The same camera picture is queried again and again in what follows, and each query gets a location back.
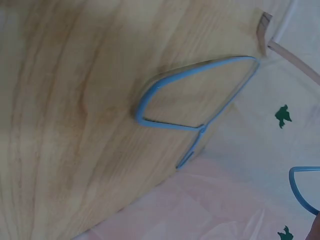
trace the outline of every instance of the blue frame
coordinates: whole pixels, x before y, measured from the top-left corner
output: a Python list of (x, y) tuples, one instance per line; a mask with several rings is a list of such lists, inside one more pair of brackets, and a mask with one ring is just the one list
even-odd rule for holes
[[(146, 108), (152, 99), (152, 97), (163, 87), (167, 86), (168, 84), (171, 84), (173, 82), (176, 82), (178, 80), (184, 79), (186, 77), (198, 74), (200, 72), (217, 68), (222, 65), (231, 64), (243, 60), (253, 60), (255, 61), (256, 67), (253, 70), (252, 74), (249, 76), (249, 78), (245, 81), (245, 83), (235, 92), (235, 94), (227, 101), (227, 103), (219, 110), (219, 112), (211, 118), (206, 124), (201, 124), (199, 126), (186, 126), (186, 125), (180, 125), (180, 124), (174, 124), (169, 122), (160, 122), (160, 121), (154, 121), (147, 118), (144, 118), (144, 113), (146, 111)], [(162, 128), (162, 129), (175, 129), (175, 130), (184, 130), (184, 131), (193, 131), (198, 132), (197, 137), (195, 138), (193, 144), (189, 148), (189, 150), (186, 152), (180, 163), (176, 166), (176, 169), (181, 169), (188, 160), (193, 156), (195, 153), (195, 148), (197, 147), (199, 141), (204, 136), (208, 126), (216, 120), (216, 118), (229, 106), (229, 104), (235, 99), (235, 97), (241, 92), (241, 90), (247, 85), (247, 83), (250, 81), (250, 79), (256, 74), (259, 66), (260, 66), (260, 60), (253, 57), (253, 56), (233, 56), (229, 58), (224, 58), (222, 60), (217, 60), (214, 62), (209, 62), (206, 64), (206, 62), (203, 62), (204, 65), (196, 66), (192, 69), (188, 69), (179, 73), (175, 73), (170, 76), (166, 76), (157, 82), (155, 82), (142, 96), (142, 98), (139, 101), (136, 113), (135, 113), (135, 120), (141, 125), (145, 127), (151, 127), (151, 128)]]
[(310, 213), (314, 215), (319, 214), (319, 210), (311, 206), (301, 195), (295, 180), (295, 172), (316, 172), (320, 171), (320, 166), (294, 166), (289, 171), (289, 182), (292, 189), (292, 192), (298, 202)]

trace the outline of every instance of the green shape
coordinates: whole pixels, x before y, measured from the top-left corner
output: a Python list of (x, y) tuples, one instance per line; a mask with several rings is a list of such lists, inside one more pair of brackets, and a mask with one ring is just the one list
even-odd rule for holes
[(277, 111), (274, 115), (276, 117), (276, 119), (279, 120), (279, 126), (281, 129), (285, 125), (284, 120), (292, 122), (292, 120), (290, 118), (290, 113), (287, 110), (288, 110), (288, 106), (284, 105), (284, 106), (280, 107), (279, 111)]
[(278, 232), (281, 240), (292, 240), (294, 238), (294, 236), (289, 232), (289, 228), (287, 226), (285, 226), (283, 230), (285, 234), (282, 232)]

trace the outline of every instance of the blue wire hanger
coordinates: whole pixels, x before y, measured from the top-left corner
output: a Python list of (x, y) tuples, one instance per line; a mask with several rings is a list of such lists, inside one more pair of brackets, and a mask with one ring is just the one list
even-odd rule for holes
[[(163, 87), (167, 86), (168, 84), (171, 84), (173, 82), (176, 82), (178, 80), (184, 79), (186, 77), (201, 73), (203, 71), (217, 68), (223, 65), (244, 61), (244, 60), (253, 60), (257, 64), (251, 73), (251, 75), (248, 77), (248, 79), (244, 82), (244, 84), (235, 92), (235, 94), (230, 97), (230, 99), (226, 102), (226, 104), (217, 112), (217, 114), (212, 117), (206, 124), (201, 124), (199, 126), (186, 126), (186, 125), (180, 125), (180, 124), (174, 124), (169, 122), (160, 122), (155, 121), (151, 119), (147, 119), (144, 117), (144, 113), (147, 109), (147, 106), (149, 102), (151, 101), (152, 97)], [(195, 153), (195, 149), (201, 140), (201, 138), (206, 133), (206, 130), (208, 129), (208, 126), (211, 125), (216, 118), (229, 106), (229, 104), (235, 99), (235, 97), (241, 92), (241, 90), (245, 87), (245, 85), (250, 81), (250, 79), (256, 74), (258, 68), (260, 66), (260, 61), (253, 57), (253, 56), (233, 56), (228, 57), (220, 60), (211, 60), (211, 61), (204, 61), (200, 63), (196, 63), (191, 65), (190, 69), (172, 74), (170, 76), (166, 76), (157, 82), (155, 82), (142, 96), (142, 98), (139, 101), (136, 113), (135, 113), (135, 119), (136, 121), (145, 127), (151, 127), (151, 128), (162, 128), (162, 129), (175, 129), (175, 130), (184, 130), (184, 131), (193, 131), (198, 132), (197, 137), (195, 138), (193, 144), (189, 148), (189, 150), (186, 152), (182, 160), (179, 162), (179, 164), (176, 166), (176, 169), (181, 169), (189, 159), (193, 156)]]
[(315, 172), (320, 171), (320, 166), (294, 166), (289, 171), (289, 182), (292, 189), (292, 192), (295, 196), (295, 198), (298, 200), (298, 202), (310, 213), (314, 215), (319, 214), (319, 210), (315, 209), (313, 206), (311, 206), (301, 195), (297, 184), (295, 180), (295, 172)]

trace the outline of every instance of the wooden edge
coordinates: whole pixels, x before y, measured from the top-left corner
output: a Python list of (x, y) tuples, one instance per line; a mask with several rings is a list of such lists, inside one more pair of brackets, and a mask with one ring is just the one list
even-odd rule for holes
[(266, 45), (266, 32), (267, 32), (267, 28), (270, 24), (270, 21), (272, 19), (272, 15), (270, 15), (267, 12), (263, 12), (259, 24), (256, 28), (256, 36), (258, 39), (258, 46), (259, 49), (261, 51), (261, 53), (263, 54), (263, 56), (267, 55), (267, 45)]
[(320, 86), (320, 75), (309, 65), (303, 62), (300, 58), (298, 58), (293, 53), (289, 52), (287, 49), (285, 49), (284, 47), (272, 40), (270, 40), (268, 46), (269, 48), (271, 48), (271, 50), (288, 60), (290, 63), (292, 63), (302, 72), (304, 72), (309, 78), (311, 78), (315, 83), (317, 83)]

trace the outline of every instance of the wooden board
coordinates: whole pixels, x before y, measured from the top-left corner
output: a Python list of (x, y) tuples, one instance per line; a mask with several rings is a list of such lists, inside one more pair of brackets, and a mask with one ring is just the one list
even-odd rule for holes
[[(70, 239), (172, 175), (196, 133), (139, 126), (146, 83), (199, 61), (258, 57), (258, 7), (280, 19), (287, 3), (0, 1), (0, 239)], [(251, 66), (167, 86), (146, 115), (198, 125)]]

